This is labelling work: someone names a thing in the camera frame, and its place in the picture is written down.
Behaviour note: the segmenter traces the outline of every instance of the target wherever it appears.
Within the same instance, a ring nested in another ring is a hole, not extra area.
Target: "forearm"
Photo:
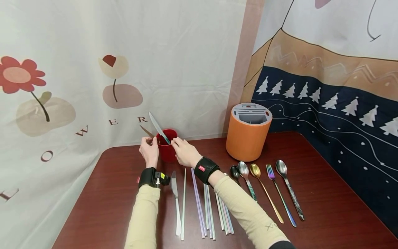
[[[142,186],[135,199],[125,249],[156,249],[156,218],[160,189]]]
[[[289,241],[257,202],[231,178],[216,171],[209,177],[209,183],[214,186],[214,191],[245,230],[256,249],[269,249],[279,241]]]

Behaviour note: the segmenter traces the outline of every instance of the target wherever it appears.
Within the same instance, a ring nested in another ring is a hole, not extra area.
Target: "iridescent fork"
[[[275,175],[274,175],[274,173],[273,173],[271,164],[267,164],[267,174],[268,174],[268,177],[274,182],[275,187],[276,187],[276,189],[278,190],[279,196],[281,197],[281,200],[282,200],[282,202],[283,202],[283,205],[285,206],[285,209],[286,209],[287,215],[289,216],[290,222],[292,223],[292,225],[293,225],[294,227],[297,227],[296,222],[295,222],[295,220],[293,219],[293,216],[291,215],[289,209],[287,208],[287,205],[286,205],[286,203],[285,203],[285,200],[284,200],[283,197],[282,197],[281,192],[279,191],[278,185],[276,184]]]

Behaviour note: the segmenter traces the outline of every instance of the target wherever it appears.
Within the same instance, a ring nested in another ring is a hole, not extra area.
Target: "fabric backdrop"
[[[270,109],[271,132],[305,136],[395,236],[397,8],[387,0],[267,0],[241,100]]]
[[[0,2],[0,248],[51,248],[101,153],[225,133],[261,0]]]

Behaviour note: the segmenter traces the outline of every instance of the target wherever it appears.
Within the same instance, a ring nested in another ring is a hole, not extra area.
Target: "container lid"
[[[242,123],[263,125],[272,119],[271,112],[259,104],[241,103],[232,108],[232,115]]]

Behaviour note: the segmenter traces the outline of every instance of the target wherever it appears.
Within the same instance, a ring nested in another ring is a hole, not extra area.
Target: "hand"
[[[202,159],[202,155],[196,150],[193,145],[190,145],[186,140],[182,140],[179,137],[174,138],[172,146],[176,151],[176,157],[179,164],[195,168],[196,164]]]
[[[146,168],[154,167],[158,165],[159,158],[159,147],[158,140],[156,137],[153,139],[150,137],[143,137],[141,139],[141,146],[138,150],[146,162]]]

